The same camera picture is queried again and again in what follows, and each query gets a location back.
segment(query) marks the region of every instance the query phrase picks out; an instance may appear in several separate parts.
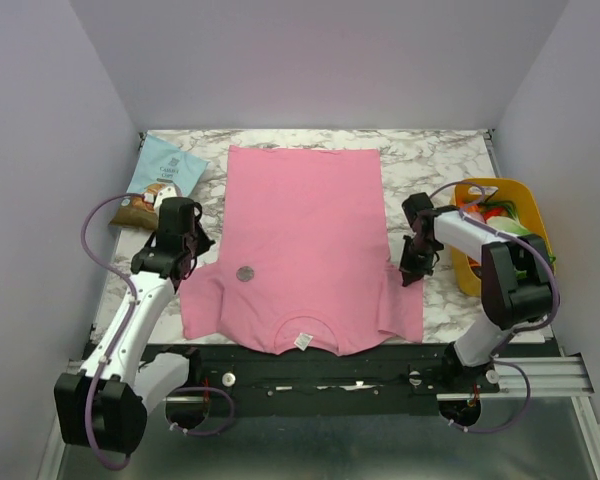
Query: gray floor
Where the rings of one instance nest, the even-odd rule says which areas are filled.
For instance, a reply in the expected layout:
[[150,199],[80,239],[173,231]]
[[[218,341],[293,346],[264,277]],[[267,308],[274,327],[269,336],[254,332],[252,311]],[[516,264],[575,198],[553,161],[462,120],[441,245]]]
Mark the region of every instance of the gray floor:
[[[491,400],[479,425],[506,420],[518,401]],[[594,479],[569,399],[537,399],[515,427],[468,435],[441,417],[251,418],[213,438],[170,432],[157,409],[122,472],[86,448],[67,448],[61,479]]]

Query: white wall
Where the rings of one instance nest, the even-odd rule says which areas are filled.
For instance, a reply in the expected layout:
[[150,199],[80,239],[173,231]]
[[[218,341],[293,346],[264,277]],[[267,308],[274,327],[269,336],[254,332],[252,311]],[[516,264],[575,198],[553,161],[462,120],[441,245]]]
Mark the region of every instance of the white wall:
[[568,352],[582,352],[600,417],[600,0],[571,0],[500,122],[503,174],[534,191],[558,257]]
[[[103,276],[83,217],[124,191],[136,130],[66,0],[0,0],[0,479],[37,475],[53,385],[88,338]],[[92,244],[113,236],[94,225]]]
[[71,0],[142,128],[492,128],[566,0]]

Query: yellow bin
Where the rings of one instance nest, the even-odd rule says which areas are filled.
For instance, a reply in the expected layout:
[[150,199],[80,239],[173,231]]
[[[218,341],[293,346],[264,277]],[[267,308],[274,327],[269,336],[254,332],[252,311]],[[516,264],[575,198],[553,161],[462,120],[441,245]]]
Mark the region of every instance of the yellow bin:
[[[496,187],[498,190],[493,196],[490,196],[490,192],[487,190],[487,198],[494,202],[513,202],[518,211],[520,223],[528,230],[540,235],[547,245],[549,255],[553,255],[551,245],[549,244],[549,238],[547,237],[547,232],[544,229],[542,217],[538,210],[538,205],[533,198],[531,190],[522,183],[509,178],[467,178],[466,180],[477,183],[483,187]],[[477,192],[477,188],[475,187],[472,188],[469,185],[456,185],[453,197],[451,198],[451,203],[456,205],[456,199],[461,199],[464,203],[468,203],[479,196],[480,193]],[[458,282],[460,290],[467,295],[479,297],[481,292],[480,279],[471,270],[467,256],[459,250],[452,248],[451,261],[453,262],[453,270],[456,272],[456,281]]]

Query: shirt tag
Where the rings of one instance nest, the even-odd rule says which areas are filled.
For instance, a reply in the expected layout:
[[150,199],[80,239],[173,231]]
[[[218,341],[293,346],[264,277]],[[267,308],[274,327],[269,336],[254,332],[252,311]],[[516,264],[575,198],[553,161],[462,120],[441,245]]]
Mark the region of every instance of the shirt tag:
[[301,333],[293,344],[304,352],[309,346],[309,343],[311,343],[311,340],[313,340],[313,335]]

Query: marble surface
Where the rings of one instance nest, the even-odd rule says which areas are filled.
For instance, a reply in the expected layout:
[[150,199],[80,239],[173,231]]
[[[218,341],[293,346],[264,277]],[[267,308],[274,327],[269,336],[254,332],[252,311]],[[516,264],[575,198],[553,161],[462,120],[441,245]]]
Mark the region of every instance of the marble surface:
[[[446,183],[469,177],[492,177],[493,167],[482,134],[476,131],[413,130],[162,130],[151,134],[210,162],[192,193],[202,204],[202,225],[218,243],[203,255],[200,265],[217,260],[222,235],[227,154],[230,145],[259,148],[378,149],[382,158],[387,230],[391,261],[398,264],[402,236],[410,229],[400,208],[410,194],[432,192]],[[449,202],[451,189],[434,203]],[[148,233],[123,229],[114,263],[129,271],[131,257],[144,245]],[[432,277],[424,285],[425,343],[447,343],[459,338],[482,315],[480,300],[464,295],[457,287],[451,255],[446,248]],[[118,309],[125,285],[109,275],[98,309],[92,340],[99,341]],[[538,333],[520,335],[517,341],[543,341]],[[391,339],[388,342],[402,342]],[[182,336],[179,299],[175,298],[159,318],[149,343],[231,343],[215,334],[197,340]]]

